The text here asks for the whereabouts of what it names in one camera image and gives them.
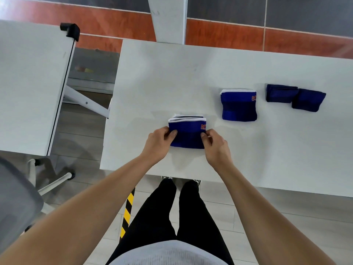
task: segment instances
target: yellow and black striped tape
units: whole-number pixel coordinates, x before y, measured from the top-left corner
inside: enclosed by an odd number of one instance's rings
[[[130,224],[131,209],[132,209],[134,195],[135,195],[135,188],[132,190],[132,192],[130,193],[130,195],[128,196],[128,198],[126,200],[124,219],[122,220],[122,226],[121,226],[120,240],[125,235],[125,232]]]

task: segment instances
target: white table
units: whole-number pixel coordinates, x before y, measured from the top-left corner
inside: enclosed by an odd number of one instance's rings
[[[0,20],[0,150],[50,154],[63,96],[108,116],[66,86],[75,40],[59,26]]]
[[[268,103],[266,83],[327,93],[316,113]],[[353,60],[124,40],[101,169],[138,156],[174,113],[203,114],[255,186],[353,197]],[[222,120],[223,88],[257,91],[258,120]],[[171,147],[148,174],[220,182],[204,151]]]

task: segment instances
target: blue folded cloth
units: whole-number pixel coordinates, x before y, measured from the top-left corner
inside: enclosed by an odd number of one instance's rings
[[[206,132],[206,118],[202,115],[174,115],[168,120],[169,130],[178,133],[171,143],[173,147],[204,149],[201,133]]]
[[[224,89],[221,92],[222,119],[250,122],[257,119],[256,91],[252,89]]]
[[[325,97],[326,93],[300,88],[298,95],[292,101],[292,108],[317,112]]]
[[[298,92],[299,89],[296,86],[268,84],[266,87],[266,101],[290,103]]]

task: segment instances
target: dark blue folded cloth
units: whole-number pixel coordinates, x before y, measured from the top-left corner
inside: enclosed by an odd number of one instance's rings
[[[325,97],[326,93],[300,88],[298,95],[292,101],[292,108],[317,112]]]
[[[268,84],[266,87],[266,101],[290,103],[298,92],[299,89],[296,86]]]
[[[174,118],[168,120],[168,124],[170,131],[175,129],[178,131],[175,139],[171,143],[171,146],[204,149],[201,133],[206,132],[205,118],[200,118],[200,115],[175,115]]]
[[[257,119],[256,91],[252,89],[224,89],[221,92],[222,119],[250,122]]]

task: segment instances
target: orange tile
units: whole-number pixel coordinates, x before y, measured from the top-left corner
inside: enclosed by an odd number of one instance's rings
[[[150,14],[30,0],[6,0],[0,19],[60,25],[76,23],[82,33],[156,41]]]
[[[103,51],[120,53],[122,46],[122,39],[80,35],[80,39],[76,47],[85,49],[99,49]]]
[[[353,39],[266,28],[265,51],[353,59]]]
[[[263,28],[188,19],[186,44],[262,51]]]

